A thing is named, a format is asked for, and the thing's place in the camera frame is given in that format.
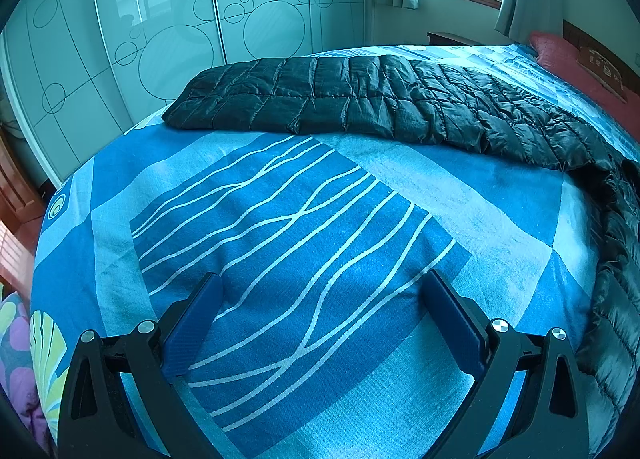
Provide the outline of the black quilted down jacket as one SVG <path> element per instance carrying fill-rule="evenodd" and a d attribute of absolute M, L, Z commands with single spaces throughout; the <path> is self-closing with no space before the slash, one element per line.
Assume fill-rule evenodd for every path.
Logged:
<path fill-rule="evenodd" d="M 579 369 L 621 413 L 639 378 L 639 166 L 585 120 L 474 69 L 399 55 L 265 58 L 194 77 L 177 130 L 352 133 L 446 144 L 569 174 L 598 205 L 600 259 Z"/>

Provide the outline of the purple floral fabric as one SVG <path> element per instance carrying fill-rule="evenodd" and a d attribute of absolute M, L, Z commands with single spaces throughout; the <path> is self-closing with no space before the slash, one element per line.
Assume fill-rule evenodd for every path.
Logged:
<path fill-rule="evenodd" d="M 45 453 L 51 435 L 40 406 L 30 354 L 29 317 L 17 292 L 1 302 L 1 387 L 22 424 Z"/>

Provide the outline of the blue patterned bed sheet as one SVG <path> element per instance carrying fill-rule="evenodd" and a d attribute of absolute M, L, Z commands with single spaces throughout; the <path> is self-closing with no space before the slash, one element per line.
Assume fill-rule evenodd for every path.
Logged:
<path fill-rule="evenodd" d="M 517 45 L 308 56 L 372 55 L 519 86 L 638 164 L 611 117 Z M 163 119 L 174 101 L 70 175 L 44 217 L 30 352 L 56 445 L 81 334 L 127 335 L 214 273 L 221 307 L 171 385 L 218 458 L 429 458 L 473 384 L 421 301 L 437 271 L 488 318 L 529 335 L 562 328 L 586 458 L 638 456 L 639 378 L 616 413 L 578 367 L 602 227 L 569 174 L 371 135 L 177 130 Z"/>

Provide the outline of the small brown embroidered cushion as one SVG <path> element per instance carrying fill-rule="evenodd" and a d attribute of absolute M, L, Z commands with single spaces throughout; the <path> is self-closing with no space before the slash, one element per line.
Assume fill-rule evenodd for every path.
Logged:
<path fill-rule="evenodd" d="M 623 86 L 620 71 L 604 55 L 595 49 L 582 46 L 579 49 L 578 64 L 587 70 L 602 86 L 612 92 L 622 102 L 626 103 L 627 96 Z"/>

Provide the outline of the red pillow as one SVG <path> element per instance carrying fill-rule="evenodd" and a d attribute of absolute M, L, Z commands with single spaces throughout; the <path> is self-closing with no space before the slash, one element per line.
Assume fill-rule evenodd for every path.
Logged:
<path fill-rule="evenodd" d="M 537 62 L 598 104 L 639 141 L 639 94 L 625 88 L 627 101 L 622 102 L 578 64 L 579 49 L 555 34 L 535 31 L 529 44 L 537 52 Z"/>

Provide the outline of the dark wooden headboard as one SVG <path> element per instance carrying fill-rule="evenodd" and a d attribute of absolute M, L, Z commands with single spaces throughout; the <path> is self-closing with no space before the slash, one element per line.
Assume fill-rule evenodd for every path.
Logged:
<path fill-rule="evenodd" d="M 598 41 L 594 37 L 591 37 L 590 34 L 587 34 L 584 30 L 568 22 L 566 19 L 563 20 L 563 38 L 567 42 L 570 42 L 571 45 L 574 45 L 574 47 L 577 49 L 590 48 L 599 52 L 618 69 L 620 75 L 622 76 L 623 86 L 625 86 L 625 88 L 627 89 L 630 89 L 631 91 L 634 91 L 634 93 L 639 93 L 639 76 L 630 66 L 628 66 L 620 57 L 618 57 L 613 51 L 607 48 L 602 42 Z"/>

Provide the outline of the white sliding wardrobe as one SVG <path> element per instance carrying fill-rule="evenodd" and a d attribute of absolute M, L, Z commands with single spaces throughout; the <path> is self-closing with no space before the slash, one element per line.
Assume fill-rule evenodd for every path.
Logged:
<path fill-rule="evenodd" d="M 364 0 L 20 0 L 1 71 L 29 147 L 60 184 L 204 69 L 365 36 Z"/>

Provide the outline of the wooden nightstand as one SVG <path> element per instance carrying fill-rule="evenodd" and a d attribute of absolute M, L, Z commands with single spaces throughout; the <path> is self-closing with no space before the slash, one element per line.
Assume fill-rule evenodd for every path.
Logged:
<path fill-rule="evenodd" d="M 480 45 L 480 42 L 466 37 L 450 34 L 450 32 L 433 32 L 427 34 L 429 45 L 448 45 L 448 46 L 473 46 Z"/>

